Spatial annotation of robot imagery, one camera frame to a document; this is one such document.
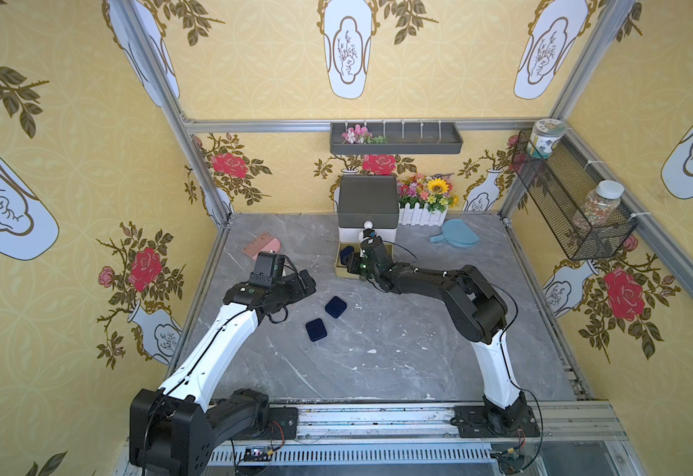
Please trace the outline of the blue brooch box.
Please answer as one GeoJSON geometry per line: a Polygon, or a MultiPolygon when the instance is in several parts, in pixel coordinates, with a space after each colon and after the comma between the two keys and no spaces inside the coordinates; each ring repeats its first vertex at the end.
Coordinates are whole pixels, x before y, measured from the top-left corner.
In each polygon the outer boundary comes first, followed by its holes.
{"type": "Polygon", "coordinates": [[[328,336],[326,325],[322,319],[313,319],[305,324],[311,342],[320,341],[328,336]]]}
{"type": "Polygon", "coordinates": [[[350,261],[350,256],[352,256],[352,254],[354,254],[354,251],[356,251],[356,249],[354,249],[354,246],[352,246],[352,245],[347,245],[340,250],[339,262],[340,262],[341,266],[344,266],[344,267],[348,266],[348,261],[350,261]]]}
{"type": "Polygon", "coordinates": [[[325,305],[325,311],[333,319],[338,319],[348,309],[348,304],[340,297],[332,297],[325,305]]]}

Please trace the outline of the yellow bottom drawer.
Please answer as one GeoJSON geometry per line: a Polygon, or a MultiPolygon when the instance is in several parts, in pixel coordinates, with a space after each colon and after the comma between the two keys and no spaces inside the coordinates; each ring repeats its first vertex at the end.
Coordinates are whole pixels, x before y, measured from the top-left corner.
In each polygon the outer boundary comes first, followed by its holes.
{"type": "Polygon", "coordinates": [[[360,244],[344,244],[337,256],[336,271],[342,278],[367,281],[388,273],[394,265],[391,246],[374,237],[360,244]]]}

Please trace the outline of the white drawer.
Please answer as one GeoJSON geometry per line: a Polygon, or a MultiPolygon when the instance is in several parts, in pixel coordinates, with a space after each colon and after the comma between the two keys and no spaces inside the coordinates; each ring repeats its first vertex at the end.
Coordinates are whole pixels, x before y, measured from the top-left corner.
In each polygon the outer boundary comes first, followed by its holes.
{"type": "MultiPolygon", "coordinates": [[[[384,242],[394,242],[398,229],[376,229],[375,233],[384,242]]],[[[364,228],[339,228],[339,240],[341,243],[360,243],[364,240],[364,228]]]]}

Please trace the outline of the grey top drawer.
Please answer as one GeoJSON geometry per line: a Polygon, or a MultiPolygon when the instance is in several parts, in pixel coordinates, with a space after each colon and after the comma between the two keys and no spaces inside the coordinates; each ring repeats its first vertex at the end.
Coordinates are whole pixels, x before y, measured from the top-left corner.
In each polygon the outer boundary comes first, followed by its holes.
{"type": "Polygon", "coordinates": [[[396,229],[399,222],[397,213],[357,213],[338,212],[340,228],[364,229],[364,224],[370,222],[373,229],[396,229]]]}

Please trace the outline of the blue brooch box bottom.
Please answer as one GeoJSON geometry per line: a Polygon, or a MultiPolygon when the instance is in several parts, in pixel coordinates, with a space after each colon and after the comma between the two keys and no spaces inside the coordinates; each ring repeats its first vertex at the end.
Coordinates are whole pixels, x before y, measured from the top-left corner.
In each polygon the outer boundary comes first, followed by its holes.
{"type": "Polygon", "coordinates": [[[320,341],[328,336],[326,325],[322,319],[313,319],[305,324],[311,342],[320,341]]]}

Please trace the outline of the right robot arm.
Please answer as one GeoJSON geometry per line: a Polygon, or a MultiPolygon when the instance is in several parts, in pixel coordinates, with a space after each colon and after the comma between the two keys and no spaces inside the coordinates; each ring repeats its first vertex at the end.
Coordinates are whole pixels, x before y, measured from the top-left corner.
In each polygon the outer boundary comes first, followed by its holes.
{"type": "Polygon", "coordinates": [[[456,331],[475,349],[487,411],[514,422],[529,410],[508,353],[507,304],[476,267],[465,265],[459,270],[440,271],[396,262],[382,239],[375,236],[364,239],[360,251],[346,258],[346,268],[384,293],[441,301],[456,331]]]}

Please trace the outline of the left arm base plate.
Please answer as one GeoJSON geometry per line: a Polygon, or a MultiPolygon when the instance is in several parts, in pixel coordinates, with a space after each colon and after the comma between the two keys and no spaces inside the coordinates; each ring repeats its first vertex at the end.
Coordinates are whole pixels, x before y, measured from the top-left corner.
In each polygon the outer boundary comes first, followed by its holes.
{"type": "Polygon", "coordinates": [[[294,440],[297,438],[299,412],[294,407],[271,407],[268,423],[263,426],[263,440],[294,440]]]}

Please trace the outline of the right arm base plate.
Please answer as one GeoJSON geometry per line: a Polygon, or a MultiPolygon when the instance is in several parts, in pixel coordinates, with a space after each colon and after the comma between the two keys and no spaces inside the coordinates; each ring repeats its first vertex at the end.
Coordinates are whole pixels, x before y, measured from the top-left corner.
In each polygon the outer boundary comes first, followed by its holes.
{"type": "Polygon", "coordinates": [[[537,416],[529,406],[514,405],[508,409],[487,406],[458,406],[450,424],[461,438],[539,438],[537,416]]]}

